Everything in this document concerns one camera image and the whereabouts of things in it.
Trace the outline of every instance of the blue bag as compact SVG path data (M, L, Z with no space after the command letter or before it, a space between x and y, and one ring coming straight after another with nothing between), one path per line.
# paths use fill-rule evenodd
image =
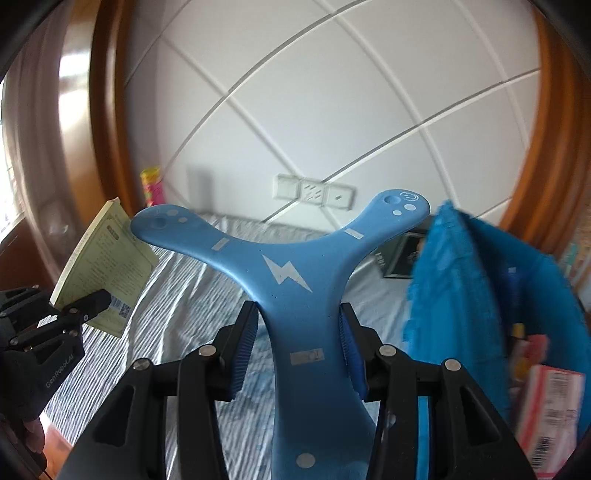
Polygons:
M435 364L457 358L506 420L505 332L521 322L528 334L545 333L550 339L545 363L586 376L578 427L582 438L591 423L591 339L583 312L552 257L447 202L414 266L409 298L409 355ZM426 479L424 399L419 408L417 478Z

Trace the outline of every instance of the white wall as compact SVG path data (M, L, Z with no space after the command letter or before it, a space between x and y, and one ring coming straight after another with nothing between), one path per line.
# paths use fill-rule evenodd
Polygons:
M538 69L525 0L138 0L132 158L198 211L332 231L399 187L497 222ZM285 207L278 173L354 186L353 209Z

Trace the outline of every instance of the book page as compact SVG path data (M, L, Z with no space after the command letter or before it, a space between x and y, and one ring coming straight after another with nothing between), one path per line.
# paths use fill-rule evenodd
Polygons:
M130 223L121 205L113 202L77 254L54 303L61 310L104 288L111 293L111 306L88 323L119 338L158 263L152 249L131 233Z

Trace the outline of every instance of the wall switch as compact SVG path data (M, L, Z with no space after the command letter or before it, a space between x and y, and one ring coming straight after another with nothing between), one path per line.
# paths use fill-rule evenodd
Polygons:
M276 199L297 200L300 197L300 179L292 175L279 174L275 177Z
M300 200L312 205L322 205L325 185L319 181L304 179L301 181Z
M346 185L329 183L326 186L327 195L324 205L340 210L351 210L355 189Z

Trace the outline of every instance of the metal screw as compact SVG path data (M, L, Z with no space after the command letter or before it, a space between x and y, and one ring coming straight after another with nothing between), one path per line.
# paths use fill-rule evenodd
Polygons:
M316 458L311 453L301 453L297 456L295 462L300 468L311 468L316 463Z
M146 370L150 366L150 360L148 358L138 358L132 365L134 370Z
M396 347L386 343L379 348L379 354L383 356L394 356L396 355Z
M462 364L458 362L455 358L450 358L445 360L445 368L447 368L450 372L457 372L459 369L462 368Z
M215 355L217 349L213 345L203 345L199 348L199 355L201 356L212 356Z

